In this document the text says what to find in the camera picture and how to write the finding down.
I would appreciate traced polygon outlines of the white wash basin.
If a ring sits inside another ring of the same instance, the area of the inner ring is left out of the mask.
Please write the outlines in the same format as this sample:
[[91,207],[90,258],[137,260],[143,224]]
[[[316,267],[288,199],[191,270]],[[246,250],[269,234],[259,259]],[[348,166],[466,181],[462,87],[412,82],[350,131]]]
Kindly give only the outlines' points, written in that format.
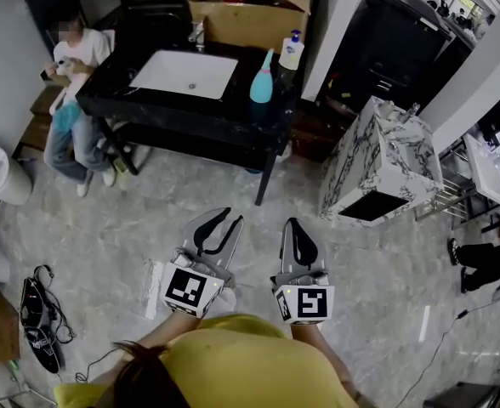
[[463,142],[477,192],[500,205],[500,157],[468,133]]

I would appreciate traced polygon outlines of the teal cleaner bottle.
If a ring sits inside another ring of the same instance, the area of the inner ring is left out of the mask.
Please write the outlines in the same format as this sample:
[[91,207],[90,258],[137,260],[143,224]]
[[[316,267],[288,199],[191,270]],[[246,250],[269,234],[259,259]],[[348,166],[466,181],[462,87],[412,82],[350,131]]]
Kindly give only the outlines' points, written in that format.
[[273,80],[270,72],[270,64],[274,49],[268,50],[261,68],[257,72],[250,87],[250,100],[257,104],[266,104],[271,100],[273,91]]

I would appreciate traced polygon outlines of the metal rack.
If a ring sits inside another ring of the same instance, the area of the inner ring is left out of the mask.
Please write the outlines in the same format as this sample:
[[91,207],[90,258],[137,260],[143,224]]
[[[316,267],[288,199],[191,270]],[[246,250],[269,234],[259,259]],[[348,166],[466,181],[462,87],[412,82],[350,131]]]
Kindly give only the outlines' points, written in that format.
[[452,217],[455,228],[473,221],[488,223],[483,233],[500,227],[500,205],[476,190],[463,136],[440,154],[440,171],[443,189],[415,210],[417,221],[444,213]]

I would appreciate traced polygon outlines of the black chair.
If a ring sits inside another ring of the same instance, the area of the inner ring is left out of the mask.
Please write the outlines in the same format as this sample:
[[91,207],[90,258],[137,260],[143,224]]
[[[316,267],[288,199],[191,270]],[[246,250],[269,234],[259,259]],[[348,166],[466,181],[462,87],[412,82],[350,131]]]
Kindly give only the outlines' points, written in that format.
[[187,0],[120,0],[122,31],[137,36],[186,39],[191,15]]

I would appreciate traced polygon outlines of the black cabinet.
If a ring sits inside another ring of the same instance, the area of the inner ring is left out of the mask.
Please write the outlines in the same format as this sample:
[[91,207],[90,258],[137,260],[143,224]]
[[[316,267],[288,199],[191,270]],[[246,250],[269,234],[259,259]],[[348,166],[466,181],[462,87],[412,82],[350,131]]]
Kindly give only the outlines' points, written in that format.
[[354,112],[375,96],[425,108],[476,42],[422,0],[361,0],[319,93]]

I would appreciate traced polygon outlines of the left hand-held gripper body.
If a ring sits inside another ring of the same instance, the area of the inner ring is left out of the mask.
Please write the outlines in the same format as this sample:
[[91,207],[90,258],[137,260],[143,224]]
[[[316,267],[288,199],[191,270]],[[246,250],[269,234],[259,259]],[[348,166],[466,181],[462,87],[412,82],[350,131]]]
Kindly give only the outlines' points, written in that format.
[[165,264],[160,282],[160,299],[172,311],[202,318],[213,301],[232,282],[229,270],[234,247],[201,256],[176,248]]

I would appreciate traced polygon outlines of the wooden bench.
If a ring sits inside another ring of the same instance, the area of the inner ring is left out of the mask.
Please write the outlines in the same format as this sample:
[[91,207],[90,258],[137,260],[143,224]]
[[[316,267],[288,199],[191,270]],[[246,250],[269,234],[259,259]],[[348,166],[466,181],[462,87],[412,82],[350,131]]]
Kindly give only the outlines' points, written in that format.
[[38,95],[30,108],[31,120],[20,138],[12,157],[17,159],[24,148],[44,151],[47,143],[52,116],[50,106],[61,94],[62,88],[56,85],[47,85]]

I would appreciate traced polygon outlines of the small chrome faucet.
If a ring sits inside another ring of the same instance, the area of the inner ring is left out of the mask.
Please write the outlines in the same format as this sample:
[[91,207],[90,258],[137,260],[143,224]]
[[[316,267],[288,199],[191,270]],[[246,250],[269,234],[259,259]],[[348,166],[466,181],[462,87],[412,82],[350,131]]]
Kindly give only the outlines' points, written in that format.
[[420,109],[420,104],[418,103],[413,103],[412,106],[405,110],[404,112],[400,113],[399,115],[399,121],[401,123],[406,123],[409,119],[413,118],[417,112]]

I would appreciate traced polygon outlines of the white marble vanity cabinet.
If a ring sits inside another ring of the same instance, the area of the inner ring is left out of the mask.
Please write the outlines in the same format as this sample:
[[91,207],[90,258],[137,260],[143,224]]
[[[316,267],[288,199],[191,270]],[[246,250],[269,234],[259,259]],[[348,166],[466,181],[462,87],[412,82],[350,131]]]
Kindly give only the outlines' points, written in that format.
[[372,96],[322,165],[318,214],[371,228],[443,190],[429,125]]

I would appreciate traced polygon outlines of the person's yellow shirt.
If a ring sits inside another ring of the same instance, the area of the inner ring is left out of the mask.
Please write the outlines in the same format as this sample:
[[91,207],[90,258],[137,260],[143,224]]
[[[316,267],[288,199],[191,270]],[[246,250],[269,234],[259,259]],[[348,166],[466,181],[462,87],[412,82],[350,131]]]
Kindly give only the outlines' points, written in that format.
[[111,385],[60,384],[59,408],[358,408],[324,354],[251,314],[201,319],[169,344],[117,342]]

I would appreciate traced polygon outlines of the person's white trousers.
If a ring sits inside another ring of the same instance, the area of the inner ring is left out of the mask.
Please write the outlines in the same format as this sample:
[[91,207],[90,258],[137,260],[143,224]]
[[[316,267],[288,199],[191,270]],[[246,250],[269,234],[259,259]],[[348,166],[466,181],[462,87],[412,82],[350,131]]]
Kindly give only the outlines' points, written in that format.
[[225,288],[213,301],[206,314],[208,319],[231,315],[236,309],[236,295],[230,288]]

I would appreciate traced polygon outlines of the white rectangular sink basin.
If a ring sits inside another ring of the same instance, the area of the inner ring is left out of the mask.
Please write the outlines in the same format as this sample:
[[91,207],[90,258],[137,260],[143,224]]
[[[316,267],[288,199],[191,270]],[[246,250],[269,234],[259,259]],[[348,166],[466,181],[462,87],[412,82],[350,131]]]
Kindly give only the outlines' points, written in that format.
[[220,99],[237,64],[237,59],[158,50],[149,58],[129,86],[205,99]]

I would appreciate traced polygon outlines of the white soap pump bottle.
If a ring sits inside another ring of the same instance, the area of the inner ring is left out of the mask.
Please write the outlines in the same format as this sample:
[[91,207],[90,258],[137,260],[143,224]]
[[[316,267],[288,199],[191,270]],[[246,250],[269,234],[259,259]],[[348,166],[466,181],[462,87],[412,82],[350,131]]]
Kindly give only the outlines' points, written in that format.
[[304,51],[301,34],[302,32],[299,30],[292,30],[291,36],[283,40],[279,65],[286,70],[296,71],[298,69]]

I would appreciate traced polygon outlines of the person's left forearm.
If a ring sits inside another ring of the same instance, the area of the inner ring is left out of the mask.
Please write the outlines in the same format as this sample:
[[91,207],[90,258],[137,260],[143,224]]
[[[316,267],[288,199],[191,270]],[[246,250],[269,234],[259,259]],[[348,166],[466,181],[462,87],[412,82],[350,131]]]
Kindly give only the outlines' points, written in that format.
[[[137,344],[150,349],[158,346],[164,346],[173,341],[180,335],[194,331],[201,319],[195,316],[184,314],[179,311],[172,312],[159,326],[153,331],[142,337]],[[96,377],[92,384],[103,386],[111,385],[120,371],[133,359],[129,353],[122,355],[121,359],[109,370]]]

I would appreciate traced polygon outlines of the person's right forearm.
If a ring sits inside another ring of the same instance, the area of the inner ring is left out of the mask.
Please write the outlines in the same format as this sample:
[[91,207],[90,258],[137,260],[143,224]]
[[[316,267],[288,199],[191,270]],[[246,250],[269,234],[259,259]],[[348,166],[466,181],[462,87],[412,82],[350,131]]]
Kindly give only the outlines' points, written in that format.
[[290,325],[290,329],[293,339],[309,344],[325,355],[335,370],[341,385],[358,408],[378,408],[373,401],[356,388],[348,367],[323,337],[318,325]]

